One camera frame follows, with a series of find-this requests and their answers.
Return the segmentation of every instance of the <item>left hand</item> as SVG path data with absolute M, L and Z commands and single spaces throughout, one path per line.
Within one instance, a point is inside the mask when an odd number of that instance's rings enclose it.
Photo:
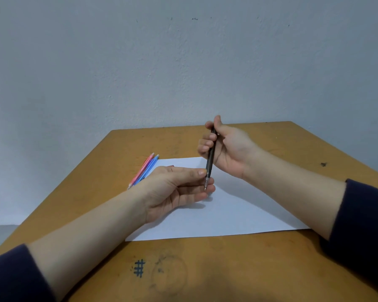
M 159 166 L 146 179 L 132 189 L 141 194 L 146 210 L 146 223 L 151 223 L 176 207 L 195 203 L 207 198 L 216 190 L 210 178 L 204 190 L 206 170 Z

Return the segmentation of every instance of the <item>orange table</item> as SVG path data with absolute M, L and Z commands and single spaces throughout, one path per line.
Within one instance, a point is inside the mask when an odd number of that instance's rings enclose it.
M 378 187 L 378 173 L 292 122 L 234 125 L 308 170 Z M 111 131 L 0 246 L 31 242 L 126 190 L 150 152 L 196 157 L 202 126 Z M 142 278 L 133 273 L 143 259 Z M 311 230 L 122 243 L 70 301 L 378 301 L 378 292 L 327 258 Z

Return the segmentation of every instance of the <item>blue pen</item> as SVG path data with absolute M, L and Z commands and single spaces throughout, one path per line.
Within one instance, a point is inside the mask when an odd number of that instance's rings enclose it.
M 134 183 L 134 185 L 138 184 L 141 180 L 143 180 L 146 175 L 151 171 L 151 169 L 153 168 L 154 164 L 156 164 L 157 160 L 158 160 L 158 157 L 159 155 L 156 155 L 152 160 L 151 162 L 148 164 L 146 170 L 141 174 L 140 178 L 137 179 L 137 181 Z

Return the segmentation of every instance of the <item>hand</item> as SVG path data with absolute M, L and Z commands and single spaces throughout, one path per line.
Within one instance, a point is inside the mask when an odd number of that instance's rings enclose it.
M 203 135 L 202 139 L 199 140 L 197 152 L 207 159 L 208 151 L 217 139 L 214 165 L 234 177 L 243 179 L 246 163 L 259 147 L 252 142 L 246 132 L 223 125 L 220 116 L 214 118 L 214 123 L 206 122 L 205 126 L 211 130 L 213 125 L 220 136 L 217 138 L 216 134 L 210 132 Z
M 204 183 L 206 170 L 159 166 L 132 190 L 140 189 L 140 199 L 146 211 L 146 223 L 151 223 L 164 214 L 186 204 L 207 198 L 216 190 L 214 179 L 210 178 L 206 191 Z

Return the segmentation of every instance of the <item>black pen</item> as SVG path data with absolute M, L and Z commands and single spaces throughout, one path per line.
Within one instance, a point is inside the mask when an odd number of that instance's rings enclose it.
M 214 125 L 212 127 L 211 133 L 217 135 L 217 132 L 216 132 L 216 129 L 214 128 Z M 206 182 L 204 183 L 204 190 L 206 190 L 207 185 L 208 185 L 209 180 L 210 180 L 210 176 L 212 174 L 212 167 L 213 167 L 213 161 L 214 161 L 214 151 L 216 150 L 216 143 L 217 143 L 217 138 L 214 141 L 213 147 L 209 149 L 209 156 L 207 157 L 207 164 L 206 164 L 207 174 L 206 174 Z

